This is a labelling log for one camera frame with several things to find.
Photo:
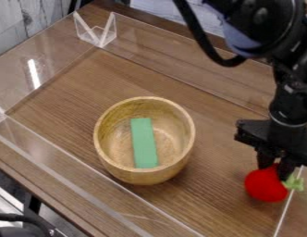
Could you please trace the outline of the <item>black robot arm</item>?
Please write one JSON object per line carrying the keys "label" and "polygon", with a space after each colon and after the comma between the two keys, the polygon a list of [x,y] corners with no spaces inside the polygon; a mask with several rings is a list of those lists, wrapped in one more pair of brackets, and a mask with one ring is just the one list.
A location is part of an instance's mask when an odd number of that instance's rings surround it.
{"label": "black robot arm", "polygon": [[307,6],[304,0],[202,0],[222,22],[226,44],[269,62],[276,92],[268,119],[240,119],[234,140],[254,148],[258,168],[280,180],[307,166]]}

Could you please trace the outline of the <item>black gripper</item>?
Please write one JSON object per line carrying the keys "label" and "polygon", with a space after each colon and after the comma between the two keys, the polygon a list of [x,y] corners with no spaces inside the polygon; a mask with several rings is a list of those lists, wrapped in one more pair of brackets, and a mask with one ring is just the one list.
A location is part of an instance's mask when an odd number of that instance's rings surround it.
{"label": "black gripper", "polygon": [[307,125],[286,127],[272,119],[240,119],[234,140],[256,149],[258,169],[270,167],[276,157],[285,156],[277,166],[281,181],[288,180],[297,165],[307,167]]}

